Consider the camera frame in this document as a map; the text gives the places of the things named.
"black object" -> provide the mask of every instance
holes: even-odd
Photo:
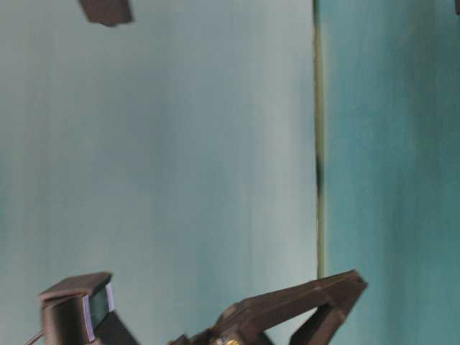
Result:
[[[110,279],[79,275],[40,293],[46,345],[138,345],[114,310]]]
[[[107,27],[133,21],[129,0],[79,0],[86,18],[91,23]]]
[[[169,345],[273,345],[265,330],[314,308],[290,345],[326,345],[366,287],[358,272],[350,271],[247,298],[225,310],[214,326]]]

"light blue wall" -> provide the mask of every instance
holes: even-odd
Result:
[[[133,5],[1,4],[0,344],[68,275],[113,271],[145,345],[316,276],[311,3]]]
[[[459,344],[460,18],[317,1],[326,273],[369,281],[333,344]]]

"teal wall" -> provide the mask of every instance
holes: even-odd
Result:
[[[146,345],[316,276],[311,3],[133,5],[1,4],[0,344],[68,275],[114,272]]]
[[[333,344],[459,344],[460,18],[320,0],[326,274],[369,281]]]

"pale blue backdrop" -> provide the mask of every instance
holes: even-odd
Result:
[[[133,6],[1,4],[0,344],[68,275],[111,270],[143,345],[316,277],[311,2]]]
[[[319,0],[326,274],[369,289],[332,344],[460,344],[460,18]]]

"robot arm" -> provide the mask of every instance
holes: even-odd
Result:
[[[291,336],[290,345],[326,345],[345,321],[367,284],[356,271],[247,298],[190,340],[170,345],[272,345],[267,329],[306,311],[316,312]]]

